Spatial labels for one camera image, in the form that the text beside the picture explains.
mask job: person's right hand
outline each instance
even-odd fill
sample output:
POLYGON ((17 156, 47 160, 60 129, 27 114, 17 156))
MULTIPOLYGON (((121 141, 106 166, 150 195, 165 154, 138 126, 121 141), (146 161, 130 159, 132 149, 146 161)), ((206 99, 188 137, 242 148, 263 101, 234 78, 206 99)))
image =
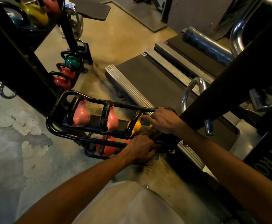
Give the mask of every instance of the person's right hand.
POLYGON ((188 126, 174 112, 165 108, 159 108, 151 116, 143 115, 142 119, 152 124, 155 129, 166 134, 176 134, 180 129, 188 126))

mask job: blue kettlebell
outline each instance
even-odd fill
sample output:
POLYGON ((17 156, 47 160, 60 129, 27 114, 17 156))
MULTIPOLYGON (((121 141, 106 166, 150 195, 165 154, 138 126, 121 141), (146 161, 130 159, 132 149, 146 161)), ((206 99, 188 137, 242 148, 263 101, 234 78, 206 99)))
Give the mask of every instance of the blue kettlebell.
POLYGON ((30 22, 26 12, 23 9, 7 1, 0 1, 0 4, 2 5, 2 7, 6 8, 5 11, 7 15, 10 17, 11 21, 15 24, 15 26, 19 30, 26 32, 28 35, 38 35, 35 33, 40 33, 40 32, 43 33, 43 30, 38 29, 36 26, 34 26, 30 22), (20 13, 22 17, 17 17, 13 11, 10 11, 7 9, 12 9, 20 13))

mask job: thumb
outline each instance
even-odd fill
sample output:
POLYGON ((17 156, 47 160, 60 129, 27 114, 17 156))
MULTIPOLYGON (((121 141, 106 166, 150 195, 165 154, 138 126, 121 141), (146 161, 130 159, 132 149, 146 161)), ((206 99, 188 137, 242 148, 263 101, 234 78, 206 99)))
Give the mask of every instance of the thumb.
POLYGON ((148 115, 143 115, 142 119, 148 122, 149 124, 152 124, 154 127, 158 127, 160 125, 155 119, 148 115))

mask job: person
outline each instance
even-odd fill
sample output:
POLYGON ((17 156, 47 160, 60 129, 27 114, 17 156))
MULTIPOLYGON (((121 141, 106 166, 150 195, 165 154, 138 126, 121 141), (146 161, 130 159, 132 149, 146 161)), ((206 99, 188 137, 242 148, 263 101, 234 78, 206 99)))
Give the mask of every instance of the person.
POLYGON ((135 136, 119 154, 49 192, 15 223, 183 223, 159 195, 142 185, 130 181, 108 184, 127 166, 154 157, 158 148, 154 140, 161 131, 176 135, 190 146, 259 223, 272 224, 271 180, 191 129, 167 109, 159 108, 142 118, 153 126, 147 134, 135 136))

